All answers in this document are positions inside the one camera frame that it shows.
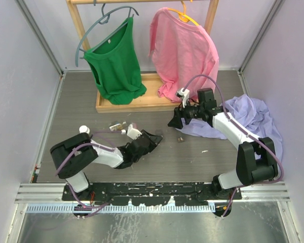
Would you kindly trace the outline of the white capped pill bottle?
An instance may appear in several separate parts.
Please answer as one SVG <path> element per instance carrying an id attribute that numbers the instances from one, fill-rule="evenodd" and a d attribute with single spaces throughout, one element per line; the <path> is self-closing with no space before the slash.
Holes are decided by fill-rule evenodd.
<path id="1" fill-rule="evenodd" d="M 88 135 L 90 135 L 90 128 L 86 125 L 82 125 L 79 127 L 79 133 L 86 133 Z"/>

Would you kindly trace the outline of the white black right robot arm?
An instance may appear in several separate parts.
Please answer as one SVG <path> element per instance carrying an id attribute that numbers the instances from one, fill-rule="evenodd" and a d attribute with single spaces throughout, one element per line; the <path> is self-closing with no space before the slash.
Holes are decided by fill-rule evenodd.
<path id="1" fill-rule="evenodd" d="M 211 188 L 215 198 L 226 198 L 233 188 L 273 181 L 282 176 L 273 140 L 260 138 L 238 123 L 224 105 L 217 105 L 211 88 L 198 90 L 196 104 L 189 101 L 188 89 L 180 89 L 176 96 L 181 104 L 174 109 L 169 127 L 183 129 L 192 119 L 199 118 L 222 132 L 237 149 L 235 169 L 213 177 Z"/>

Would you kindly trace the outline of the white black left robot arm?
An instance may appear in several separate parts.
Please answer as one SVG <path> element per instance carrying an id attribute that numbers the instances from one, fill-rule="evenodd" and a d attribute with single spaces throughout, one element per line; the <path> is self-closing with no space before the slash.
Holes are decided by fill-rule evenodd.
<path id="1" fill-rule="evenodd" d="M 72 187 L 79 200 L 91 196 L 91 187 L 83 169 L 92 163 L 106 165 L 113 169 L 125 169 L 151 153 L 163 140 L 162 135 L 154 135 L 146 130 L 138 130 L 130 125 L 121 134 L 132 141 L 123 146 L 108 147 L 93 140 L 90 129 L 80 127 L 80 133 L 66 139 L 50 149 L 56 167 L 56 175 Z"/>

